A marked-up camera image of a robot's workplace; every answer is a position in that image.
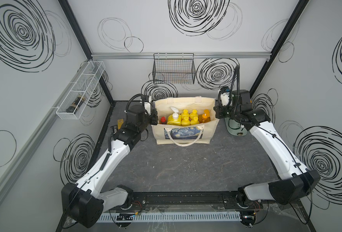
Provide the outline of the red liquid bottle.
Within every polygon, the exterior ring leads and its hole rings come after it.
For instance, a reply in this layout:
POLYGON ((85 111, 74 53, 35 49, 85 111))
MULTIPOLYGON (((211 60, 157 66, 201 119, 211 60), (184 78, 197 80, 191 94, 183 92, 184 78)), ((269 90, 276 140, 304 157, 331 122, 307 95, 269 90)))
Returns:
POLYGON ((166 125, 167 119, 166 119, 165 117, 162 117, 162 118, 160 119, 160 123, 166 125))

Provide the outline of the amber dish soap bottle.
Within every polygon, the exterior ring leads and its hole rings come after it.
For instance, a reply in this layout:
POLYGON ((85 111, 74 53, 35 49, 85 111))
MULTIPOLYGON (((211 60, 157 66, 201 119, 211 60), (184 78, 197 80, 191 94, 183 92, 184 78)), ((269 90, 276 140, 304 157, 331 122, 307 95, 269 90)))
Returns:
POLYGON ((204 112, 199 115, 199 122, 200 123, 207 123, 210 122, 211 118, 210 118, 210 111, 208 109, 204 110, 204 112))

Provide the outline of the yellow pump soap bottle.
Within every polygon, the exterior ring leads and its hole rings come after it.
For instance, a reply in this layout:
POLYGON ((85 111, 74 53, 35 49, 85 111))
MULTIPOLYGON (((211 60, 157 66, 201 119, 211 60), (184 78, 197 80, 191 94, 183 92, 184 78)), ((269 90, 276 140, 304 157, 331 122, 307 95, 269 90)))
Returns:
POLYGON ((175 107, 170 107, 173 111, 171 115, 169 115, 167 119, 167 125, 181 126, 182 117, 179 114, 179 110, 175 107))

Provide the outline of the orange bottle yellow cap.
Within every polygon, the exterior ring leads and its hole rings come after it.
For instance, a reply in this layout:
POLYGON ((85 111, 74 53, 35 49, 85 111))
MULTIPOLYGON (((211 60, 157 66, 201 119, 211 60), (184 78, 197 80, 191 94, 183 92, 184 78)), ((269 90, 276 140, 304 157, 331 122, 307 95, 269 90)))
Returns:
POLYGON ((183 117, 183 118, 182 118, 182 121, 181 121, 181 125, 182 125, 183 127, 190 126, 190 125, 191 125, 190 117, 189 117, 189 116, 183 117))
POLYGON ((190 125, 197 125, 197 124, 199 124, 200 122, 199 122, 199 117, 197 117, 197 116, 195 116, 195 117, 193 117, 192 119, 191 119, 191 121, 190 121, 190 125))
POLYGON ((187 109, 184 109, 183 112, 181 113, 182 119, 185 119, 187 117, 188 119, 190 118, 189 111, 187 109))
POLYGON ((190 120, 193 120, 194 117, 198 117, 198 111, 197 110, 192 110, 192 112, 189 115, 190 120))

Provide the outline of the cream canvas shopping bag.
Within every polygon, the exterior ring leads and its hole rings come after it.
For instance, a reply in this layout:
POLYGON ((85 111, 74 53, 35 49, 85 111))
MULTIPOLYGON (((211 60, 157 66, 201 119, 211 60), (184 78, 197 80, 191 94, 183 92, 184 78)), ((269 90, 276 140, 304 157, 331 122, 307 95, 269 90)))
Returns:
POLYGON ((188 147, 193 144, 209 144, 212 139, 219 119, 215 117, 215 99, 207 97, 180 97, 166 98, 155 101, 155 108, 158 113, 158 119, 162 117, 172 117, 174 109, 197 110, 201 115, 206 110, 209 111, 210 121, 190 126, 165 125, 158 123, 152 126, 153 135, 158 145, 175 144, 180 147, 188 147))

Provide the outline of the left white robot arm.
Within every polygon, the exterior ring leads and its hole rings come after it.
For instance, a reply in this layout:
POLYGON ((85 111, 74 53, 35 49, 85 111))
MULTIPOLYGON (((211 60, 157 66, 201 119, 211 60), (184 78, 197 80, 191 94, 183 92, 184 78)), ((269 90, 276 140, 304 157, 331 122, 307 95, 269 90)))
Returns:
POLYGON ((67 183, 62 188, 63 214, 56 228, 58 232, 66 229, 68 218, 90 228, 103 212, 117 206, 132 206, 132 189, 119 185, 102 192, 102 188, 118 164, 141 140, 142 132, 149 125, 157 125, 157 120, 157 110, 151 96, 136 94, 127 102, 124 124, 109 138, 105 153, 76 183, 67 183))

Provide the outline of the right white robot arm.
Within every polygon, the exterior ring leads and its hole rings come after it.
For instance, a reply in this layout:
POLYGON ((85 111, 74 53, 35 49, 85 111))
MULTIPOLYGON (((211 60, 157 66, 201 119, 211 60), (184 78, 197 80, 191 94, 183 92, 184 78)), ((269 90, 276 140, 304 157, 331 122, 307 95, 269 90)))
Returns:
POLYGON ((236 201, 241 208, 248 208, 250 203, 258 200, 287 205, 306 196, 313 198, 313 190, 321 179, 320 174, 310 170, 294 155, 263 109, 253 108, 249 91, 240 88, 239 65, 233 71, 231 86, 220 89, 218 104, 213 109, 216 118, 225 120, 232 135, 250 133, 259 141, 280 178, 274 182, 240 187, 236 201))

